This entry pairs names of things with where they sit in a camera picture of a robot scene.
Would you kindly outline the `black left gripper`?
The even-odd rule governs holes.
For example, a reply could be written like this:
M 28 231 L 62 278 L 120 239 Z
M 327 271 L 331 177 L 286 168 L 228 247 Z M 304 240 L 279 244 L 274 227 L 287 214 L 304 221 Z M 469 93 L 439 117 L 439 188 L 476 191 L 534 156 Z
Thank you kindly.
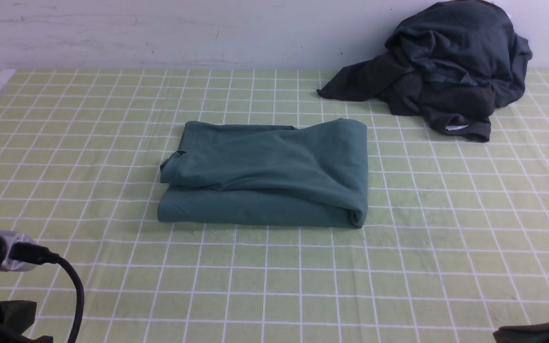
M 52 343 L 51 336 L 24 336 L 34 323 L 37 303 L 26 300 L 0 301 L 0 343 Z

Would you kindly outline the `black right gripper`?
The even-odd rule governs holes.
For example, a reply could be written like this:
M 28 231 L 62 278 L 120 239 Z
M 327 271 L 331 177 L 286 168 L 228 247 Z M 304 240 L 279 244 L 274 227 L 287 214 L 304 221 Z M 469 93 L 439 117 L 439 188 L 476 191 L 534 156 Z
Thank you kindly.
M 497 343 L 549 343 L 549 322 L 502 326 L 493 332 L 493 337 Z

